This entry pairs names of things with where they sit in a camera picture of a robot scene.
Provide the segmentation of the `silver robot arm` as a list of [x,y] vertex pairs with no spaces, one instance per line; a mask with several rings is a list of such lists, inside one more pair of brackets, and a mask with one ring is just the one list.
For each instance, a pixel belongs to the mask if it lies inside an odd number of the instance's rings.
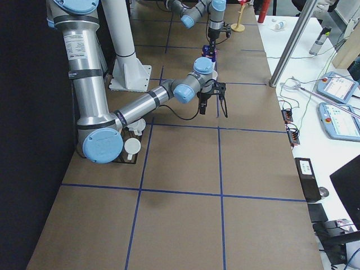
[[[148,88],[151,66],[136,56],[124,1],[47,1],[48,25],[62,32],[69,62],[69,79],[78,101],[80,118],[76,124],[84,156],[94,163],[114,161],[125,150],[127,142],[121,131],[128,128],[141,134],[143,117],[175,98],[186,104],[199,99],[198,114],[205,114],[212,96],[224,99],[226,87],[217,82],[214,65],[216,41],[221,32],[229,34],[224,22],[225,1],[198,1],[193,7],[181,1],[165,1],[166,8],[180,16],[187,28],[208,15],[209,44],[194,62],[184,79],[167,79],[154,89]],[[106,61],[97,38],[100,26],[97,9],[102,7],[116,54],[110,88],[116,91],[141,92],[135,101],[113,112],[109,111],[105,93]]]
[[192,7],[185,5],[182,1],[164,1],[165,7],[174,14],[180,16],[183,25],[190,29],[205,16],[209,16],[207,36],[210,44],[216,44],[220,33],[225,33],[226,38],[231,36],[230,24],[224,22],[224,13],[227,1],[198,1]]

